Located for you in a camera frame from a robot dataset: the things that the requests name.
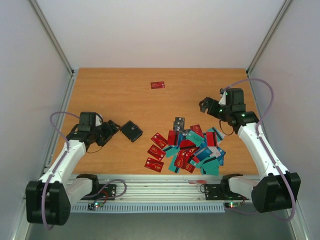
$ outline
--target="gray floor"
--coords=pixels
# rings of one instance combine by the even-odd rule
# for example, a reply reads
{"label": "gray floor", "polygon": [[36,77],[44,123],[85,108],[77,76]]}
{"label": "gray floor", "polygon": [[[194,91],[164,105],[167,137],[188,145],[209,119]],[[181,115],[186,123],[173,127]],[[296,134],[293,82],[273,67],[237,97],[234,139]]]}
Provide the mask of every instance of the gray floor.
{"label": "gray floor", "polygon": [[269,213],[72,213],[46,231],[32,224],[27,240],[291,240],[289,223]]}

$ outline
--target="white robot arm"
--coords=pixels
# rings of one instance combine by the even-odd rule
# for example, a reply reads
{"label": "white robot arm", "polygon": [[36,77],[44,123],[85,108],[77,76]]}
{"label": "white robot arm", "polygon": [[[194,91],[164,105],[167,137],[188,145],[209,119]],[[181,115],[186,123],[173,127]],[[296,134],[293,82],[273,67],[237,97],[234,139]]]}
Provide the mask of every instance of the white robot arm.
{"label": "white robot arm", "polygon": [[279,160],[268,143],[262,127],[257,127],[258,118],[252,111],[246,111],[244,93],[241,88],[222,89],[221,100],[206,97],[199,103],[201,112],[214,116],[232,126],[249,150],[257,167],[260,182],[245,178],[242,174],[222,177],[224,195],[240,194],[252,203],[260,213],[288,209],[292,207],[291,196],[282,176],[297,200],[301,180],[297,173],[290,173]]}
{"label": "white robot arm", "polygon": [[56,161],[38,181],[30,181],[26,186],[26,216],[29,223],[42,224],[45,220],[50,225],[64,225],[74,204],[85,195],[99,191],[96,175],[81,174],[71,185],[67,182],[89,146],[97,143],[103,147],[119,129],[120,126],[111,120],[103,122],[96,112],[81,112],[79,124],[66,136],[67,141]]}

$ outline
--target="red card with white text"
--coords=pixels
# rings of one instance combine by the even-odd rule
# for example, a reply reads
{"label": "red card with white text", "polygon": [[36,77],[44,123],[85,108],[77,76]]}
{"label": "red card with white text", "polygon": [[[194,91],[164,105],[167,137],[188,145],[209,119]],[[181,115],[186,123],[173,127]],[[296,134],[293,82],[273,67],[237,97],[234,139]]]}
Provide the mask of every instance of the red card with white text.
{"label": "red card with white text", "polygon": [[151,140],[161,149],[163,149],[168,144],[168,141],[158,132],[151,138]]}
{"label": "red card with white text", "polygon": [[181,150],[178,152],[178,155],[176,156],[176,159],[174,161],[174,166],[176,166],[177,168],[182,168],[182,166],[184,165],[184,158],[185,158],[185,151]]}
{"label": "red card with white text", "polygon": [[151,170],[156,171],[158,173],[161,173],[163,166],[164,166],[164,163],[162,161],[155,160],[151,157],[147,158],[145,165],[144,165],[145,168],[151,169]]}
{"label": "red card with white text", "polygon": [[200,137],[205,138],[205,136],[204,136],[204,134],[202,133],[202,130],[201,130],[201,127],[200,127],[199,124],[190,126],[190,129],[191,129],[192,131],[194,131],[196,134],[198,134]]}
{"label": "red card with white text", "polygon": [[185,170],[187,170],[191,174],[194,172],[195,168],[196,167],[191,165],[190,163],[187,163],[186,166],[185,166]]}
{"label": "red card with white text", "polygon": [[155,157],[155,159],[161,161],[164,156],[166,155],[166,152],[158,148],[156,145],[152,145],[149,150],[147,151],[148,154]]}
{"label": "red card with white text", "polygon": [[189,149],[189,150],[185,150],[184,153],[185,155],[183,156],[183,165],[182,165],[182,169],[186,169],[187,165],[189,164],[189,159],[192,155],[193,150]]}
{"label": "red card with white text", "polygon": [[165,88],[164,81],[150,82],[150,85],[151,85],[151,89],[164,89]]}

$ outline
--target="teal card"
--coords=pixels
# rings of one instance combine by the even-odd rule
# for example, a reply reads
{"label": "teal card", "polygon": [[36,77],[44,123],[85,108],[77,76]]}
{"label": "teal card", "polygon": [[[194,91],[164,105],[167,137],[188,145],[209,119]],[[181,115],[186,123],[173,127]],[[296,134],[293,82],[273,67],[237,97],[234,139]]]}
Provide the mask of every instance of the teal card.
{"label": "teal card", "polygon": [[180,151],[180,147],[175,146],[167,146],[163,149],[165,151],[165,156],[170,158],[171,156],[177,154]]}
{"label": "teal card", "polygon": [[175,160],[176,160],[176,158],[177,158],[177,156],[174,155],[168,169],[169,169],[170,171],[178,174],[178,173],[180,172],[180,168],[178,168],[178,167],[175,166]]}
{"label": "teal card", "polygon": [[199,136],[192,130],[187,134],[185,138],[193,142],[197,147],[199,147],[200,144],[205,140],[202,136]]}

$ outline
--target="white wall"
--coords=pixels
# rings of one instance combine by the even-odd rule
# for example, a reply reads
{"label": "white wall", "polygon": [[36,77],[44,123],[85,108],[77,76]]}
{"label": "white wall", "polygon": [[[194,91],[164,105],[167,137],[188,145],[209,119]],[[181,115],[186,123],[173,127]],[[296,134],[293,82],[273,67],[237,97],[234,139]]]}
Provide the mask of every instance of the white wall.
{"label": "white wall", "polygon": [[27,0],[0,1],[0,239],[8,240],[25,188],[39,178],[50,113],[69,80]]}
{"label": "white wall", "polygon": [[[313,235],[320,228],[320,1],[293,1],[258,61],[252,77],[274,88],[274,107],[265,128],[271,145],[291,172],[298,172],[298,200]],[[256,83],[264,111],[270,95]]]}
{"label": "white wall", "polygon": [[247,68],[283,0],[38,0],[74,69]]}

